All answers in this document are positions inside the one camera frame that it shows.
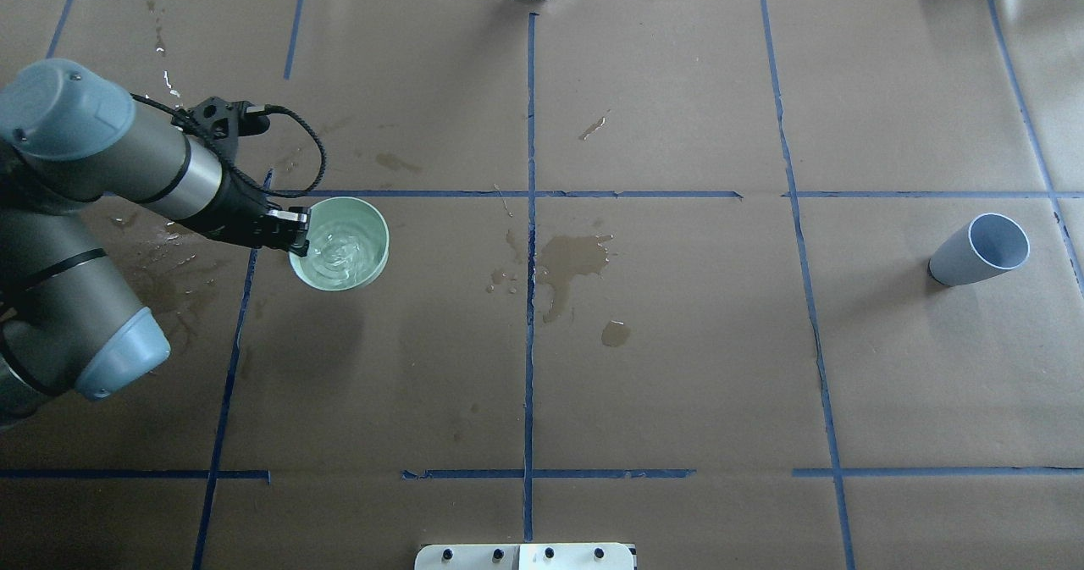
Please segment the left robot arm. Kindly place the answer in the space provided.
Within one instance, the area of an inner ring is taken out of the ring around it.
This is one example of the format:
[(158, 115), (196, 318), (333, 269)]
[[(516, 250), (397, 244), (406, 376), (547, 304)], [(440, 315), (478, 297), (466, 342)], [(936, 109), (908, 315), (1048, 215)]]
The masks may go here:
[(279, 104), (208, 98), (173, 109), (68, 59), (27, 65), (3, 88), (3, 430), (74, 391), (108, 399), (158, 367), (170, 344), (86, 226), (112, 193), (210, 241), (302, 257), (311, 213), (284, 208), (236, 168), (241, 137)]

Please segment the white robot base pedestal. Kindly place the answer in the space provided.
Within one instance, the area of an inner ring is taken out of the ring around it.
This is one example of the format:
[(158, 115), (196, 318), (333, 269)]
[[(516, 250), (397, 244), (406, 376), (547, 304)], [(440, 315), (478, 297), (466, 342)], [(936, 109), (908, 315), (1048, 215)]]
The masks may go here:
[(636, 569), (633, 545), (618, 542), (434, 544), (414, 569)]

